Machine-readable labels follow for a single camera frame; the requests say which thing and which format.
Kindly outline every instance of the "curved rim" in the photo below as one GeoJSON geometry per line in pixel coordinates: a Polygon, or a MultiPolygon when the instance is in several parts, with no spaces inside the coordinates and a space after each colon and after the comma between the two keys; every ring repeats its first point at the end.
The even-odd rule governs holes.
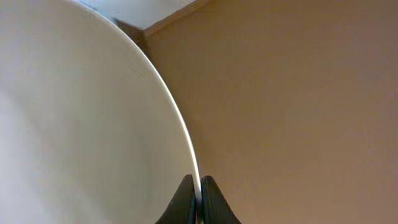
{"type": "Polygon", "coordinates": [[[196,197],[196,201],[197,201],[197,206],[198,206],[198,208],[200,208],[200,205],[201,205],[200,176],[199,176],[199,170],[198,170],[198,164],[197,164],[195,151],[193,149],[193,144],[192,144],[192,141],[191,141],[187,126],[185,125],[185,121],[182,118],[181,112],[178,109],[178,106],[175,103],[174,98],[173,98],[170,90],[167,88],[167,85],[163,81],[163,79],[160,76],[159,72],[156,70],[156,68],[154,67],[152,62],[150,62],[148,57],[143,53],[143,51],[136,45],[136,43],[134,43],[130,39],[130,37],[127,36],[126,33],[124,33],[116,24],[112,23],[108,18],[104,17],[100,13],[94,11],[93,9],[89,8],[88,6],[82,4],[82,3],[78,2],[78,1],[75,1],[75,0],[64,0],[64,1],[65,2],[69,2],[69,3],[73,4],[74,6],[78,7],[79,9],[81,9],[82,11],[90,13],[91,15],[95,16],[96,18],[98,18],[101,22],[103,22],[109,28],[111,28],[113,31],[118,33],[119,36],[123,38],[123,41],[125,41],[130,47],[132,47],[136,51],[138,51],[141,54],[141,56],[143,58],[145,58],[144,61],[147,64],[148,68],[152,70],[152,73],[156,77],[156,80],[157,80],[158,84],[160,84],[162,86],[164,93],[168,96],[169,103],[171,103],[171,105],[172,105],[172,107],[174,109],[174,112],[177,114],[178,120],[179,120],[179,123],[180,123],[180,127],[183,130],[183,132],[184,132],[185,140],[188,143],[188,147],[189,147],[189,150],[190,150],[193,168],[195,170],[194,173],[192,174],[192,177],[193,177],[193,181],[195,183],[194,186],[195,186],[195,197],[196,197]]]}

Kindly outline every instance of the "white curved object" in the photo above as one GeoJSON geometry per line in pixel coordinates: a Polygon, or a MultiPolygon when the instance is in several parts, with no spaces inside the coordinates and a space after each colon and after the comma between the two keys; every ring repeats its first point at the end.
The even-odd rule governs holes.
{"type": "Polygon", "coordinates": [[[159,74],[70,1],[0,3],[0,223],[155,223],[200,183],[159,74]]]}

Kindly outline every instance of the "black object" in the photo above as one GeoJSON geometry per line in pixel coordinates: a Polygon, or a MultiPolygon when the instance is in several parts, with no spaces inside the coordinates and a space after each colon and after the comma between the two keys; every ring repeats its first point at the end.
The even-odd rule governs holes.
{"type": "Polygon", "coordinates": [[[186,175],[156,224],[195,224],[196,212],[203,218],[204,224],[241,224],[214,178],[202,178],[201,194],[201,208],[197,209],[193,178],[192,175],[186,175]]]}

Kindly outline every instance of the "wall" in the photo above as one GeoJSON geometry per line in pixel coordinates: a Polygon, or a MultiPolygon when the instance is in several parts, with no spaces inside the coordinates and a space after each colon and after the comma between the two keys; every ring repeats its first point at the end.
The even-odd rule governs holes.
{"type": "Polygon", "coordinates": [[[146,29],[193,0],[79,0],[109,17],[146,29]]]}
{"type": "Polygon", "coordinates": [[[396,7],[216,0],[149,37],[243,223],[398,223],[396,7]]]}

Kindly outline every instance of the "tan surface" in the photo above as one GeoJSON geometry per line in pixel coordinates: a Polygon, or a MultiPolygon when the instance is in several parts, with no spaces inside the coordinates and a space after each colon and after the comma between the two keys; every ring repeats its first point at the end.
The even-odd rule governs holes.
{"type": "Polygon", "coordinates": [[[216,0],[149,38],[242,222],[398,223],[397,23],[387,1],[216,0]]]}

